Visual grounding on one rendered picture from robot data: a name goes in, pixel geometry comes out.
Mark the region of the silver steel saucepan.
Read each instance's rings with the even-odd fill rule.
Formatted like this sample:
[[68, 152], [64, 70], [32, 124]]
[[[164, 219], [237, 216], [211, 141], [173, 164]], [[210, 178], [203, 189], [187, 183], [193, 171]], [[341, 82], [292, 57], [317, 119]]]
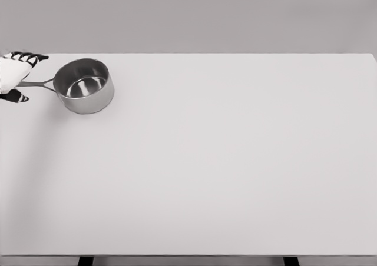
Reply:
[[114, 97], [114, 84], [107, 66], [96, 59], [81, 58], [62, 66], [53, 79], [21, 81], [21, 87], [42, 87], [53, 91], [64, 106], [76, 114], [94, 114]]

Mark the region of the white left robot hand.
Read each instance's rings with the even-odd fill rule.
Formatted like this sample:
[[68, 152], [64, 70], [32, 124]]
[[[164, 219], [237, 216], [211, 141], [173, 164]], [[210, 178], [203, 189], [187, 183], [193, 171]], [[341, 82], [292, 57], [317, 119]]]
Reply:
[[23, 103], [29, 98], [17, 89], [36, 66], [37, 63], [48, 60], [45, 54], [13, 51], [0, 56], [0, 99], [12, 103]]

